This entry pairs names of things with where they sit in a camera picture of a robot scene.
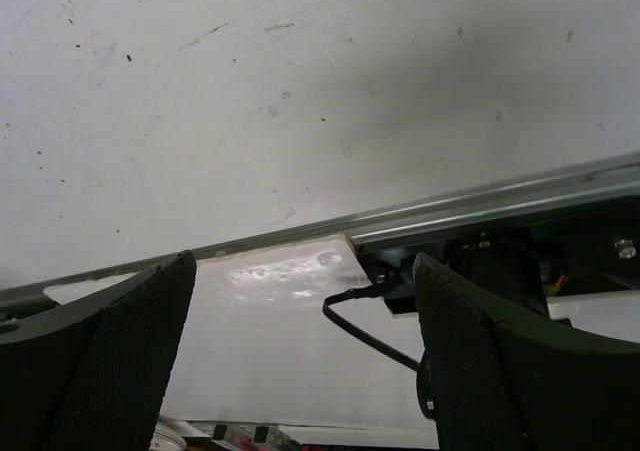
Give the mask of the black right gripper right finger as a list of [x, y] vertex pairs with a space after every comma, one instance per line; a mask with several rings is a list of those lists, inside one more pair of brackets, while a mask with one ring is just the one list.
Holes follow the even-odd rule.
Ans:
[[434, 258], [413, 265], [416, 376], [443, 450], [635, 450], [639, 347], [556, 322]]

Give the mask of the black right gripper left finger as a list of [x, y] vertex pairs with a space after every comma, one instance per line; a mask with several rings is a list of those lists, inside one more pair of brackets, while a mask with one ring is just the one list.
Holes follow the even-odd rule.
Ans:
[[2, 326], [2, 449], [149, 449], [195, 277], [184, 251]]

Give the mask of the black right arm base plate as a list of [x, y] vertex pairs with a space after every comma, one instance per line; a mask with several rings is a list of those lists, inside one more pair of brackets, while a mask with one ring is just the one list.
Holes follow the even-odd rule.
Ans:
[[516, 248], [535, 258], [542, 281], [562, 295], [568, 293], [566, 283], [579, 276], [637, 279], [639, 257], [622, 258], [620, 252], [639, 249], [639, 198], [624, 196], [452, 224], [359, 245], [356, 256], [374, 280], [391, 274], [387, 266], [402, 272], [405, 283], [383, 298], [392, 315], [401, 316], [416, 311], [410, 268], [417, 253], [447, 263], [481, 245]]

